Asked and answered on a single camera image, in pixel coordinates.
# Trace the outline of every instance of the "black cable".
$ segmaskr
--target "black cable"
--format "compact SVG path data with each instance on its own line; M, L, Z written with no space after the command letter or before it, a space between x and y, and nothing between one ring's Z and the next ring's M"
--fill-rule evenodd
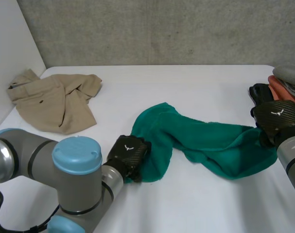
M0 192L0 208L2 206L2 203L3 203L3 195ZM58 209L59 209L59 206L57 206L57 208L54 210L54 212L50 215L50 217L46 221L44 221L39 226L34 226L34 227L30 228L27 231L8 230L8 229L3 228L2 225L0 224L0 233L38 233L38 232L42 232L47 228L47 223L50 221L51 217L57 212Z

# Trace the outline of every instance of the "khaki garment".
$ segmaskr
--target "khaki garment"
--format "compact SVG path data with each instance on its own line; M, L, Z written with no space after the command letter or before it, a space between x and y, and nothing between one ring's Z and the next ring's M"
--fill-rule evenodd
M55 74L39 79L32 70L17 76L7 93L21 117L35 128L70 134L96 124L88 107L101 88L94 75Z

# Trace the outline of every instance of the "teal cloth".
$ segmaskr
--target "teal cloth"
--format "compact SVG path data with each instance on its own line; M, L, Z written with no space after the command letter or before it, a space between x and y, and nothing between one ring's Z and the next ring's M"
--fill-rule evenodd
M238 179L258 173L276 159L276 149L260 145L260 129L242 125L205 123L180 115L162 103L139 115L131 135L152 143L141 167L143 182L160 180L166 173L173 148L193 163L202 163L216 175Z

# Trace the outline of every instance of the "light blue cap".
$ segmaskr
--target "light blue cap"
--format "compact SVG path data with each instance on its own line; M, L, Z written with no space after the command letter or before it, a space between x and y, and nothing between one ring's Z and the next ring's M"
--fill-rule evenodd
M47 225L48 233L86 233L84 228L66 217L55 215Z
M69 137L55 145L52 159L54 165L63 172L87 175L100 168L101 147L89 137Z
M13 129L13 128L3 129L3 130L0 130L0 134L4 133L6 131L9 131L9 130L16 130L16 129Z

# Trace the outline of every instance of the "textured wall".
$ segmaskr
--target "textured wall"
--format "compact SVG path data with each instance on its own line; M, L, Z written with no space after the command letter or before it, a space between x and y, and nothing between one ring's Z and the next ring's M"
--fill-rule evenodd
M18 0L47 67L295 63L295 0Z

